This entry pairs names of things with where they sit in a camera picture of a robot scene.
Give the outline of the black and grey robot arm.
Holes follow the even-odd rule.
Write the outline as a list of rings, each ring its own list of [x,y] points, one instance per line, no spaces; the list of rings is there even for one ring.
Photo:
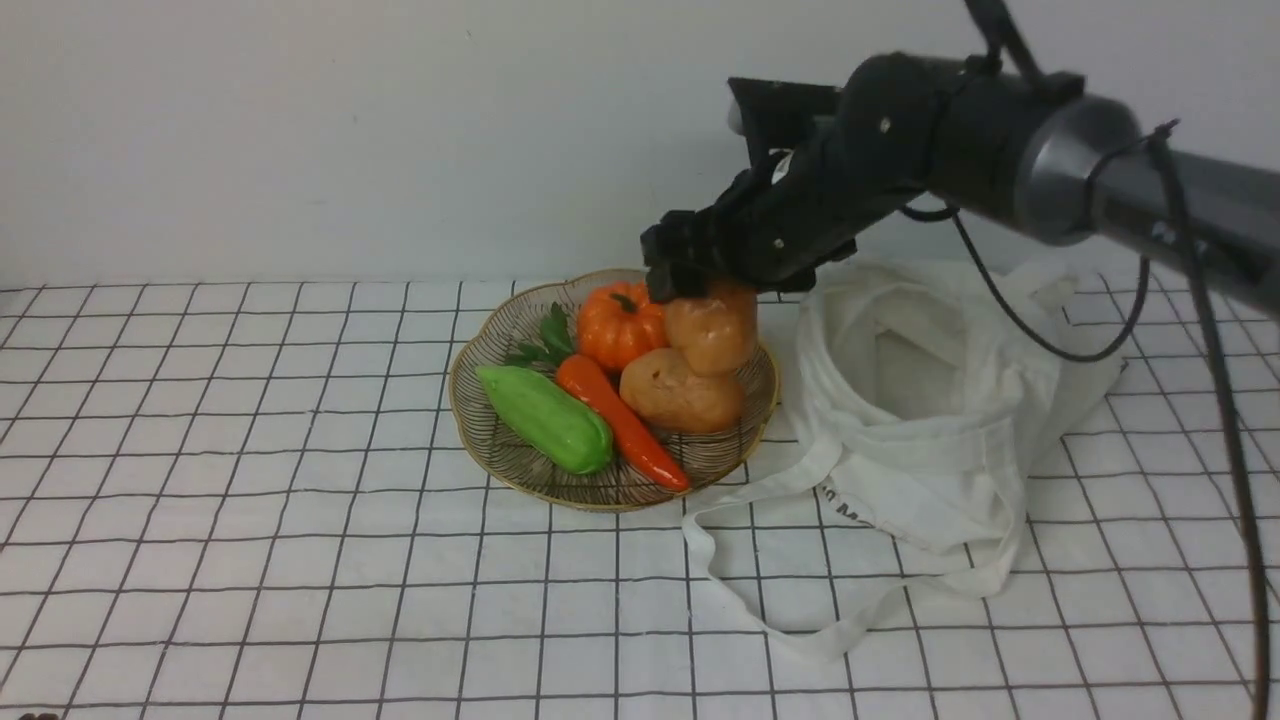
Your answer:
[[[1180,268],[1174,214],[1123,102],[1057,73],[1034,86],[966,60],[890,53],[844,87],[732,78],[749,168],[708,208],[641,236],[652,296],[714,278],[804,292],[923,193],[1055,247],[1100,234]]]

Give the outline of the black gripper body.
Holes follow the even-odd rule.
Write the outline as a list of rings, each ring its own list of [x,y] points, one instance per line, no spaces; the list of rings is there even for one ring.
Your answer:
[[[668,211],[643,232],[650,299],[705,297],[716,281],[808,290],[818,266],[918,196],[922,164],[915,142],[814,140],[745,170],[710,206]]]

